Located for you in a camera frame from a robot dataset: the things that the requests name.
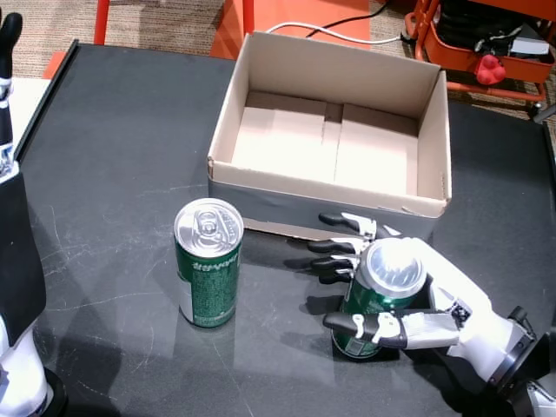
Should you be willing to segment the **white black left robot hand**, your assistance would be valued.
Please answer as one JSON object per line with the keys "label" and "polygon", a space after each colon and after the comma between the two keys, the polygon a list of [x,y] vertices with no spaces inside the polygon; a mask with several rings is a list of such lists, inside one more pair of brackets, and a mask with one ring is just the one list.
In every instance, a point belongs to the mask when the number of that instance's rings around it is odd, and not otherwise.
{"label": "white black left robot hand", "polygon": [[14,157],[9,96],[12,55],[23,18],[1,18],[1,415],[42,413],[48,384],[33,341],[45,305],[40,256],[30,226],[28,201]]}

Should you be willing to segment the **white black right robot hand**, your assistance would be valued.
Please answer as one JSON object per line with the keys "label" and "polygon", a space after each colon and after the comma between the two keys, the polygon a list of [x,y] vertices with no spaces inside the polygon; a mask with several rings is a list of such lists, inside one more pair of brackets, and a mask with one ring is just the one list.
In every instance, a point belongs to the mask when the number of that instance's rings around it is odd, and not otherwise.
{"label": "white black right robot hand", "polygon": [[342,354],[363,360],[383,348],[440,349],[487,384],[503,381],[525,346],[524,331],[496,314],[470,278],[425,241],[373,219],[346,212],[319,219],[357,234],[308,244],[323,255],[312,268],[334,273],[321,282],[348,284],[339,310],[323,320]]}

